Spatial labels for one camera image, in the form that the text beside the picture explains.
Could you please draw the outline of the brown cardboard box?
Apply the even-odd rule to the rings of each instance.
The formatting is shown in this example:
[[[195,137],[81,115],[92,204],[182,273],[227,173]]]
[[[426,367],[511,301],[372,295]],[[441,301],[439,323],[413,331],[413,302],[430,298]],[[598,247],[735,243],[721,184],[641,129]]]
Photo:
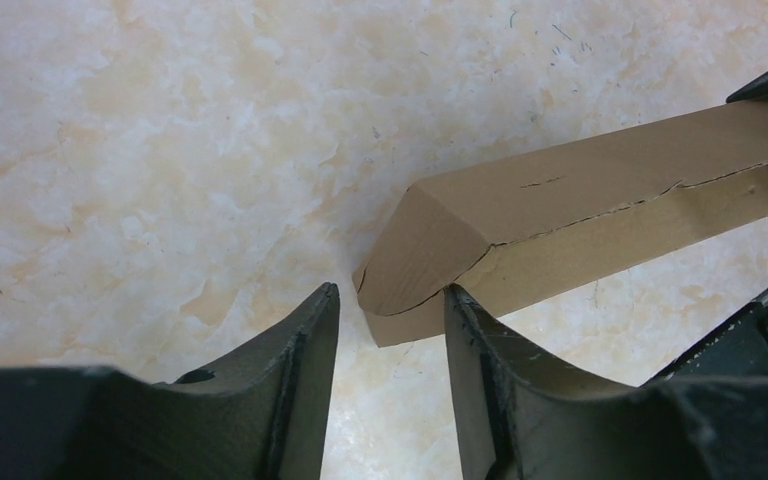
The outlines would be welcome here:
[[[355,275],[381,347],[443,330],[445,287],[503,316],[768,217],[768,97],[412,184]]]

